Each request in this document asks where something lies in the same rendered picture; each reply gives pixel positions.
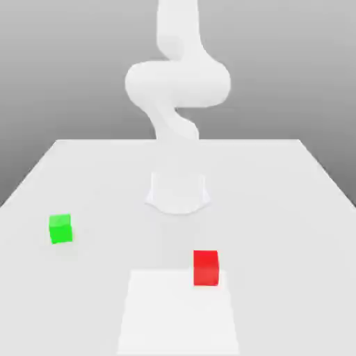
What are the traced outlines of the small red cube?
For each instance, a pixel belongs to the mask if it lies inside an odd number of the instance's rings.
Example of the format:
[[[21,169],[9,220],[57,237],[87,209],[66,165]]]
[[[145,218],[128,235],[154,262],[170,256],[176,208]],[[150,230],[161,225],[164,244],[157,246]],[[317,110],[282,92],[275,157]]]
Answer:
[[[195,286],[218,286],[220,264],[217,250],[193,251],[193,283]]]

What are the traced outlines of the small green cube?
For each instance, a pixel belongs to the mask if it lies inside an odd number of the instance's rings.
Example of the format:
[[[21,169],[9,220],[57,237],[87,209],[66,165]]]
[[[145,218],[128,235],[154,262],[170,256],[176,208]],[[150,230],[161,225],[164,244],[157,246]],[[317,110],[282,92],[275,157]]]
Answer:
[[[71,215],[50,215],[49,234],[52,244],[71,242],[73,240]]]

